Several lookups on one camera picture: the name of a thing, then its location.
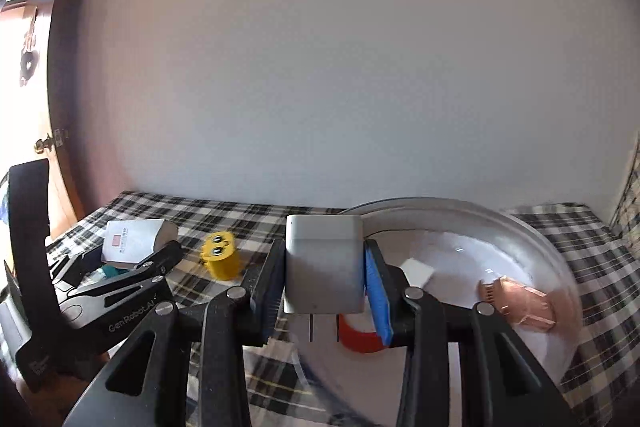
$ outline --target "blue gripper pad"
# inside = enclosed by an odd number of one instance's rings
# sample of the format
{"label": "blue gripper pad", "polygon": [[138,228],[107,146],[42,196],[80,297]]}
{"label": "blue gripper pad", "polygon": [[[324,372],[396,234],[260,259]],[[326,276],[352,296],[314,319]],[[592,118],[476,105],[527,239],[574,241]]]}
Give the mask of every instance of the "blue gripper pad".
{"label": "blue gripper pad", "polygon": [[386,297],[385,288],[382,284],[382,279],[378,272],[378,268],[376,267],[376,263],[373,261],[371,251],[366,247],[366,245],[364,251],[364,263],[365,288],[367,290],[367,297],[369,298],[373,324],[376,327],[376,333],[382,340],[382,344],[385,347],[388,347],[391,344],[391,339],[393,338],[389,301]]}

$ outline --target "white cube charger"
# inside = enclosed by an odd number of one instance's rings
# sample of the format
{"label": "white cube charger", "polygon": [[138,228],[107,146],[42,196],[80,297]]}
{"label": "white cube charger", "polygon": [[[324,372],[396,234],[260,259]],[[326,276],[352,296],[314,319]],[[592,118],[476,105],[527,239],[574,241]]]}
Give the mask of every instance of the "white cube charger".
{"label": "white cube charger", "polygon": [[287,216],[285,245],[285,313],[364,311],[360,216]]}

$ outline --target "door knob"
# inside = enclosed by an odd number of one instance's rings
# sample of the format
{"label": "door knob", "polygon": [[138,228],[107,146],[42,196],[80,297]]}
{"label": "door knob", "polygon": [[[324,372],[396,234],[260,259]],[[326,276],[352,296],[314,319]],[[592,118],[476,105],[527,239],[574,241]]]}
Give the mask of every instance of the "door knob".
{"label": "door knob", "polygon": [[47,133],[47,137],[44,140],[38,140],[35,143],[35,145],[33,146],[33,150],[36,152],[36,154],[43,154],[45,149],[50,151],[53,145],[54,140],[49,136],[49,133]]}

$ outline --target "black handle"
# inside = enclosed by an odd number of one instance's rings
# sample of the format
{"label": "black handle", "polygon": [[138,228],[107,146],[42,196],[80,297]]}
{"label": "black handle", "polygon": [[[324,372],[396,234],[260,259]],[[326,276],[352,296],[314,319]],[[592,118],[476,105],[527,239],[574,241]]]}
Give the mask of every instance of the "black handle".
{"label": "black handle", "polygon": [[166,279],[160,276],[114,290],[108,286],[101,289],[103,293],[81,293],[62,303],[72,331],[65,348],[70,356],[111,349],[126,339],[156,304],[173,300]]}
{"label": "black handle", "polygon": [[175,304],[149,313],[92,381],[63,427],[184,425],[191,343]]}
{"label": "black handle", "polygon": [[250,305],[238,314],[239,340],[245,346],[262,347],[273,333],[284,290],[284,267],[284,241],[275,239],[262,266],[250,266],[242,278],[241,285],[250,295]]}
{"label": "black handle", "polygon": [[148,261],[152,261],[156,266],[156,271],[159,275],[169,273],[175,265],[180,263],[184,252],[182,251],[182,245],[177,241],[169,241],[162,250],[157,251],[145,257],[142,261],[136,264],[136,268],[141,267]]}
{"label": "black handle", "polygon": [[136,268],[135,270],[116,275],[116,277],[109,277],[108,279],[72,289],[67,296],[71,298],[81,295],[93,297],[106,295],[109,292],[114,292],[146,279],[151,279],[157,272],[158,269],[154,265]]}
{"label": "black handle", "polygon": [[484,427],[577,427],[569,405],[526,344],[487,303],[471,311]]}
{"label": "black handle", "polygon": [[428,293],[404,297],[415,315],[414,341],[407,346],[398,427],[449,427],[447,323],[440,302]]}
{"label": "black handle", "polygon": [[202,325],[200,354],[201,427],[251,427],[244,383],[242,344],[236,331],[236,311],[244,298],[221,293],[207,305]]}

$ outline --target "plaid tablecloth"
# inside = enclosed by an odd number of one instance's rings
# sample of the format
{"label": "plaid tablecloth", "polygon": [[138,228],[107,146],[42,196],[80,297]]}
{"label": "plaid tablecloth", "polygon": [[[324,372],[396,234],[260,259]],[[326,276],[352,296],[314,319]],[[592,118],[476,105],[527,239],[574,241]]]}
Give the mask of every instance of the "plaid tablecloth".
{"label": "plaid tablecloth", "polygon": [[626,247],[640,259],[640,133],[620,202],[611,219],[613,229],[620,229]]}
{"label": "plaid tablecloth", "polygon": [[[164,218],[179,227],[187,254],[167,275],[182,305],[206,302],[230,285],[215,282],[198,262],[203,238],[215,230],[236,235],[247,264],[261,263],[275,237],[284,237],[288,214],[329,214],[332,208],[239,204],[187,200],[140,192],[123,192],[50,245],[58,257],[96,247],[110,219]],[[623,241],[582,204],[555,204],[519,209],[520,219],[542,232],[574,272],[582,299],[584,328],[580,346],[560,388],[580,422],[603,426],[612,403],[636,379],[640,347],[640,264]],[[3,355],[6,355],[4,344]],[[274,337],[263,348],[246,348],[246,384],[254,427],[306,427],[311,423],[348,425],[352,420],[327,412],[296,374],[287,322],[281,317]],[[197,425],[198,346],[191,353],[188,425]]]}

